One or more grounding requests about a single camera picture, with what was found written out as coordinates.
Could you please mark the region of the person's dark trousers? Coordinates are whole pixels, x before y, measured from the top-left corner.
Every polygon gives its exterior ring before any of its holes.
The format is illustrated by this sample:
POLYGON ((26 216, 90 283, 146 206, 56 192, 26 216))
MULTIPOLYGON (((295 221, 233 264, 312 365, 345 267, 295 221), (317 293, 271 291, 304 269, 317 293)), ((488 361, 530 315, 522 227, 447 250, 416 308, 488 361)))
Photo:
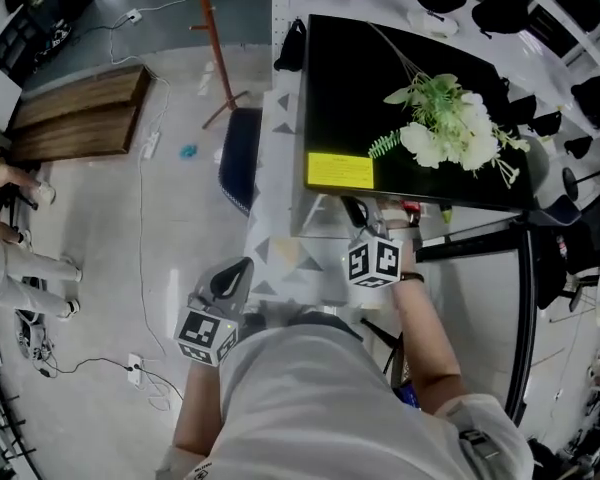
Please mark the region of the person's dark trousers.
MULTIPOLYGON (((246 313, 243 325, 239 330, 238 341, 241 342, 257 333, 265 331, 268 328, 267 323, 267 316, 262 312, 246 313)), ((298 325, 332 327, 353 336, 359 342, 363 342, 363 337, 356 333, 347 323, 338 316, 329 313, 317 310, 298 312, 286 320, 284 327, 298 325)))

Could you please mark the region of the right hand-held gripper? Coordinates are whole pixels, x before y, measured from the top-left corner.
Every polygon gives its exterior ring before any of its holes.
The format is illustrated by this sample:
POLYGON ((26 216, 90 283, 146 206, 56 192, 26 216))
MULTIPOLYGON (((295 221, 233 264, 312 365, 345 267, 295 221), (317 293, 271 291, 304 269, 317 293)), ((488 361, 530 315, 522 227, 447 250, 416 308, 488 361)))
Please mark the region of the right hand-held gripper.
MULTIPOLYGON (((342 196, 342 204, 355 229, 368 226, 367 205, 358 198, 342 196)), ((389 239, 386 220, 380 208, 371 211, 371 229, 362 231, 348 248, 348 282, 359 287, 383 287, 397 283, 401 277, 402 247, 400 240, 389 239)))

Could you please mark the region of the white artificial flower bouquet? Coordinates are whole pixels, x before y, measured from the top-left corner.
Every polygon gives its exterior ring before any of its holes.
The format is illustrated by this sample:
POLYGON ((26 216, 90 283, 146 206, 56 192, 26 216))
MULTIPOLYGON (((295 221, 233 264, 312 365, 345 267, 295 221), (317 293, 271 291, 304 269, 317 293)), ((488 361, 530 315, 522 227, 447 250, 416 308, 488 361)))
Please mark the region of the white artificial flower bouquet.
POLYGON ((390 105, 411 111, 411 121, 397 131, 374 140, 368 157, 378 159, 401 145, 425 168, 437 169, 443 162, 459 165, 476 175, 486 164, 499 170, 510 188, 520 175, 502 158, 501 151, 530 151, 525 139, 513 137, 491 120, 482 97, 464 89, 456 76, 429 76, 412 62, 376 25, 371 26, 393 50, 410 83, 384 98, 390 105))

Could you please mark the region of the white table with triangle-pattern cloth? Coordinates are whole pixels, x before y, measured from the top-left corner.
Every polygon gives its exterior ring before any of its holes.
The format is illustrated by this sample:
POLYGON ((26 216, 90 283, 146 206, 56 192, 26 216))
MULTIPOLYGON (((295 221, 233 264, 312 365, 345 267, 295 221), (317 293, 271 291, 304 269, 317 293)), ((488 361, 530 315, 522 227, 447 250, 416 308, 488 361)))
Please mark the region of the white table with triangle-pattern cloth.
POLYGON ((352 240, 341 201, 304 188, 303 140, 296 132, 298 98, 264 95, 254 201, 244 254, 253 259, 254 300, 372 308, 370 292, 346 281, 352 240))

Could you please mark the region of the dark blue padded chair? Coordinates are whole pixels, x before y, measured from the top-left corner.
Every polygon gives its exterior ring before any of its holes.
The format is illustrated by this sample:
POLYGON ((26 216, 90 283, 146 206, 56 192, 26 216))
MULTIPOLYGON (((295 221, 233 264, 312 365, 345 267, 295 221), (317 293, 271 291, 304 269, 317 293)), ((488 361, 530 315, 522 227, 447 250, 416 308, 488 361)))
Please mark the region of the dark blue padded chair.
POLYGON ((261 122, 261 108, 231 113, 218 172, 223 193, 246 216, 254 200, 261 122))

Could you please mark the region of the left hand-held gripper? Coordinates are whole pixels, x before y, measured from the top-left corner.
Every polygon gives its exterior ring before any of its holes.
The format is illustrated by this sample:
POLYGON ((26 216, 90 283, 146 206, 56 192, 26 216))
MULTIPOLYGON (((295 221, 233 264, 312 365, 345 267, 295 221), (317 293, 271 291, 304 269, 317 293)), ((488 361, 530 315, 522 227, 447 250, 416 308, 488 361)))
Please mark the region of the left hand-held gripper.
POLYGON ((173 334, 185 357, 209 366, 224 361, 237 344, 253 274, 250 257, 230 258, 203 273, 173 334))

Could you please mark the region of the dark storage cabinet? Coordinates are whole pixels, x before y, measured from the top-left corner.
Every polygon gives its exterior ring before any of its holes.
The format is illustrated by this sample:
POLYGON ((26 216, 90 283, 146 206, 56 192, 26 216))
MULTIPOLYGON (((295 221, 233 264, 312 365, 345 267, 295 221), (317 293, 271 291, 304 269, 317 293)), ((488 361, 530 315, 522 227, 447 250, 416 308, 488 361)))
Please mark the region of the dark storage cabinet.
POLYGON ((92 0, 0 0, 0 70, 23 82, 62 48, 92 0))

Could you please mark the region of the person's left forearm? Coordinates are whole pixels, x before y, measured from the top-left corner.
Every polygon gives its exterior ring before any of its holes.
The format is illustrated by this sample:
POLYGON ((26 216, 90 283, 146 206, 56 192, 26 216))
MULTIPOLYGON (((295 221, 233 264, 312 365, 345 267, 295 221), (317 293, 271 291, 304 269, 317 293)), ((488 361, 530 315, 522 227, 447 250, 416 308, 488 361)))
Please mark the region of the person's left forearm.
POLYGON ((187 376, 173 445, 206 457, 222 426, 219 372, 212 366, 193 362, 187 376))

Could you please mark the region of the black mesh office chair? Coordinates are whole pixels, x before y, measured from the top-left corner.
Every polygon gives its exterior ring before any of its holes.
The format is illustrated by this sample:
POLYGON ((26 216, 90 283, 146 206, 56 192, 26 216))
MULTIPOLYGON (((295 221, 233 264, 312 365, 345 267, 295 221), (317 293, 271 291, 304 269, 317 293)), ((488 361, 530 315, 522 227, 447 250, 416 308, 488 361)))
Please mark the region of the black mesh office chair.
POLYGON ((585 209, 567 196, 529 214, 536 303, 547 308, 564 294, 569 275, 600 267, 600 195, 585 209))

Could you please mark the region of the brown wooden platform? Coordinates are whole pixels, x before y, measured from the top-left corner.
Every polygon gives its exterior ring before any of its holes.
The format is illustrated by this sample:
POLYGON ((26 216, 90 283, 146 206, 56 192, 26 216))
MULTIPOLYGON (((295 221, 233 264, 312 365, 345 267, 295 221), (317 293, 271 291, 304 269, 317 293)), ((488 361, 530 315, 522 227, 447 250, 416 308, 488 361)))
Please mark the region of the brown wooden platform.
POLYGON ((92 75, 19 104, 7 130, 15 163, 126 154, 149 90, 143 65, 92 75))

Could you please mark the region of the person's right forearm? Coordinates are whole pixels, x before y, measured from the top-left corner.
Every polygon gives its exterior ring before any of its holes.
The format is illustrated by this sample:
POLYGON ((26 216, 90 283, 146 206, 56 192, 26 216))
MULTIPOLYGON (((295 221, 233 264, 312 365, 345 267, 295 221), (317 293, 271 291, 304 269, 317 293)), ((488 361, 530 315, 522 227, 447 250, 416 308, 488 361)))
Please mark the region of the person's right forearm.
POLYGON ((433 414, 466 394, 459 363, 424 282, 399 281, 391 290, 416 396, 422 410, 433 414))

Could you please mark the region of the orange metal coat stand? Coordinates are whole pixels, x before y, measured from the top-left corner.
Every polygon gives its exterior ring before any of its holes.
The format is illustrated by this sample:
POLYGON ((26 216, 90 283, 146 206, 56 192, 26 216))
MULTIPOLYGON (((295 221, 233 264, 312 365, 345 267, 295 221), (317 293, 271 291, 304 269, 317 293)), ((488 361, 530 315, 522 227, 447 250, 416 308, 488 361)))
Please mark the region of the orange metal coat stand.
POLYGON ((206 31, 210 45, 212 48, 215 66, 217 68, 221 85, 224 90, 224 103, 204 122, 202 125, 203 130, 207 130, 209 126, 225 111, 234 111, 238 108, 237 101, 240 98, 246 97, 250 94, 249 91, 242 91, 240 93, 234 93, 231 89, 228 73, 224 57, 221 50, 219 41, 219 35, 216 28, 216 23, 213 14, 213 8, 211 0, 200 0, 200 6, 202 9, 202 15, 204 22, 200 25, 192 25, 189 27, 191 31, 206 31))

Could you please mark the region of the black mini fridge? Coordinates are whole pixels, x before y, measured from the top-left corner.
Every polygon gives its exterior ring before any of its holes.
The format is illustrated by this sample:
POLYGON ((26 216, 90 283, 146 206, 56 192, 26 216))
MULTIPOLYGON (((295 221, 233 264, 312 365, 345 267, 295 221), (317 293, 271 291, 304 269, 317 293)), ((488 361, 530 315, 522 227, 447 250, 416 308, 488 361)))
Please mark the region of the black mini fridge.
MULTIPOLYGON (((411 82, 443 75, 482 98, 492 121, 514 128, 507 91, 495 67, 466 52, 398 29, 313 15, 308 20, 303 69, 304 152, 364 157, 372 143, 415 117, 389 96, 411 82)), ((336 186, 306 175, 305 184, 331 194, 395 196, 470 213, 502 210, 505 222, 417 254, 428 286, 470 389, 498 398, 514 422, 526 408, 536 330, 536 235, 526 221, 532 190, 525 154, 504 148, 503 159, 520 172, 507 185, 498 169, 477 172, 443 162, 422 167, 396 147, 376 158, 371 181, 336 186)))

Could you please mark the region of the person's white shirt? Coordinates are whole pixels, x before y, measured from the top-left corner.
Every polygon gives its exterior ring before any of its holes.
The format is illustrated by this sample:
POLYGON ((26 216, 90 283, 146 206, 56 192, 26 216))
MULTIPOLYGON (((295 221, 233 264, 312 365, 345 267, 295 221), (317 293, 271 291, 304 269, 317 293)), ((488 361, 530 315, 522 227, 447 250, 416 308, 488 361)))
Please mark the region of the person's white shirt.
POLYGON ((220 366, 222 429, 206 457, 170 448, 156 480, 531 480, 531 450, 498 400, 468 394, 427 414, 402 403, 353 336, 274 328, 220 366), (502 451, 464 455, 476 429, 502 451))

